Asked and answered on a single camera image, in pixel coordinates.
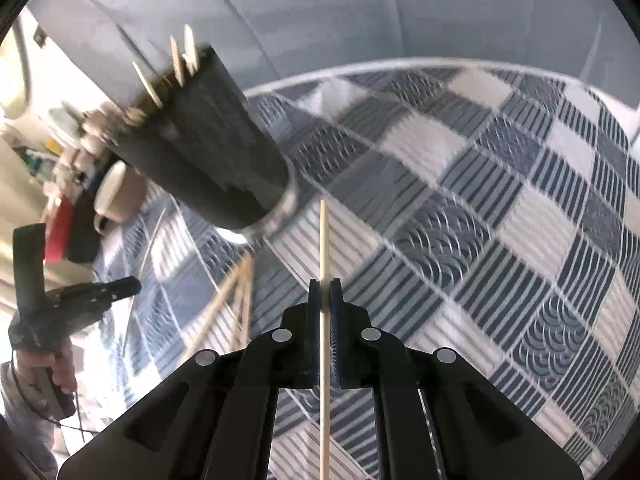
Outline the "person's left hand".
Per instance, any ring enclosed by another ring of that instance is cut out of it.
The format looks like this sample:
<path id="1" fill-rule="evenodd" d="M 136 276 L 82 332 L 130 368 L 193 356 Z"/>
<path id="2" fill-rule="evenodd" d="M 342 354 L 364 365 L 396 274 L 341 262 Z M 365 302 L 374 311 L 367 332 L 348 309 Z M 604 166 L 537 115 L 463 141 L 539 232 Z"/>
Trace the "person's left hand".
<path id="1" fill-rule="evenodd" d="M 69 394 L 77 390 L 75 367 L 73 362 L 73 345 L 69 339 L 62 342 L 61 349 L 51 351 L 15 352 L 15 369 L 17 378 L 25 385 L 37 383 L 37 370 L 50 370 L 52 382 L 61 388 L 62 393 Z"/>

